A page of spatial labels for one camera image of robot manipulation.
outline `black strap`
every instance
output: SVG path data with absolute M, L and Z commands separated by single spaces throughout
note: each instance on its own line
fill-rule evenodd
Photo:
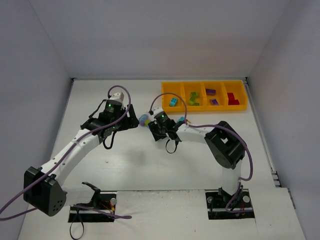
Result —
M 73 220 L 72 220 L 72 222 L 71 222 L 71 225 L 70 225 L 70 229 L 69 229 L 70 237 L 71 237 L 73 240 L 79 240 L 79 239 L 81 239 L 81 238 L 83 237 L 84 233 L 85 233 L 84 221 L 82 220 L 79 211 L 80 211 L 79 208 L 77 208 L 77 209 L 76 209 L 76 215 L 74 216 L 74 218 L 73 218 Z M 78 237 L 78 238 L 75 238 L 75 237 L 72 235 L 72 233 L 71 233 L 72 224 L 74 224 L 76 218 L 79 219 L 79 221 L 80 221 L 80 223 L 81 223 L 81 225 L 82 225 L 82 234 L 81 234 L 81 236 Z
M 179 142 L 178 141 L 175 141 L 175 148 L 174 148 L 174 151 L 173 152 L 169 152 L 168 149 L 167 149 L 167 146 L 168 146 L 168 143 L 170 142 L 171 139 L 169 139 L 168 141 L 166 141 L 166 144 L 165 144 L 165 150 L 168 154 L 174 154 L 177 150 L 177 147 L 178 147 L 178 144 Z
M 103 146 L 104 146 L 105 149 L 107 149 L 107 150 L 112 149 L 112 146 L 114 145 L 114 139 L 115 139 L 116 133 L 117 133 L 117 131 L 114 131 L 114 132 L 112 133 L 112 138 L 111 138 L 110 146 L 107 146 L 107 145 L 106 145 L 106 140 L 107 140 L 107 139 L 103 140 L 102 144 L 103 144 Z
M 102 105 L 105 101 L 107 101 L 107 99 L 103 99 L 102 102 L 100 102 L 98 108 L 97 108 L 93 113 L 91 113 L 91 114 L 89 115 L 89 118 L 92 118 L 92 117 L 96 114 L 96 112 L 98 112 L 99 108 L 101 107 L 101 105 Z

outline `white tabletop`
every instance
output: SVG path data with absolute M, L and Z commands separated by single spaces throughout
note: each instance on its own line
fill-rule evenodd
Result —
M 116 84 L 129 90 L 137 117 L 161 93 L 160 80 L 76 80 L 52 155 L 73 138 Z M 182 115 L 169 114 L 175 120 Z M 190 113 L 187 119 L 195 125 L 224 120 L 246 141 L 254 171 L 252 180 L 242 183 L 249 189 L 255 219 L 208 220 L 204 190 L 222 184 L 222 168 L 208 146 L 182 142 L 176 153 L 168 154 L 166 141 L 155 142 L 150 131 L 139 126 L 117 133 L 111 150 L 102 145 L 94 149 L 66 179 L 68 187 L 85 181 L 105 191 L 118 191 L 117 214 L 132 215 L 130 220 L 114 223 L 85 223 L 82 239 L 303 240 L 287 189 L 275 187 L 250 104 L 245 111 Z M 241 174 L 249 175 L 247 156 Z M 19 240 L 69 240 L 68 216 L 68 207 L 54 217 L 29 213 Z

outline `compartmented organizer box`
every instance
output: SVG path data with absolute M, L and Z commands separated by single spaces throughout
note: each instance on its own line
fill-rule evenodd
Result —
M 208 95 L 206 89 L 215 90 L 215 95 Z M 169 81 L 162 82 L 162 93 L 174 93 L 182 97 L 187 106 L 188 112 L 212 112 L 212 111 L 243 111 L 247 109 L 248 97 L 245 86 L 241 80 L 226 81 Z M 188 102 L 191 92 L 197 92 L 199 96 L 195 99 L 198 105 L 190 105 Z M 229 105 L 233 100 L 238 100 L 237 105 Z M 167 113 L 184 112 L 185 107 L 180 99 L 175 106 L 170 106 L 170 101 L 174 95 L 162 95 L 162 108 Z M 211 103 L 216 99 L 218 105 Z

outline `red block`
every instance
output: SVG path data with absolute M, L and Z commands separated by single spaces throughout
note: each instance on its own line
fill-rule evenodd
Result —
M 240 102 L 237 99 L 236 100 L 229 99 L 228 105 L 240 105 Z
M 232 92 L 227 92 L 229 100 L 235 100 L 235 95 Z

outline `white wall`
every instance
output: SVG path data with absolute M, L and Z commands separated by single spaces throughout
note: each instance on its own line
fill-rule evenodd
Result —
M 2 207 L 23 189 L 25 170 L 49 159 L 71 86 L 28 1 L 0 1 L 0 73 Z M 1 217 L 26 209 L 21 197 Z M 0 239 L 17 239 L 23 219 L 0 222 Z
M 247 77 L 289 0 L 30 0 L 72 77 Z
M 292 0 L 249 77 L 279 178 L 320 236 L 320 1 Z

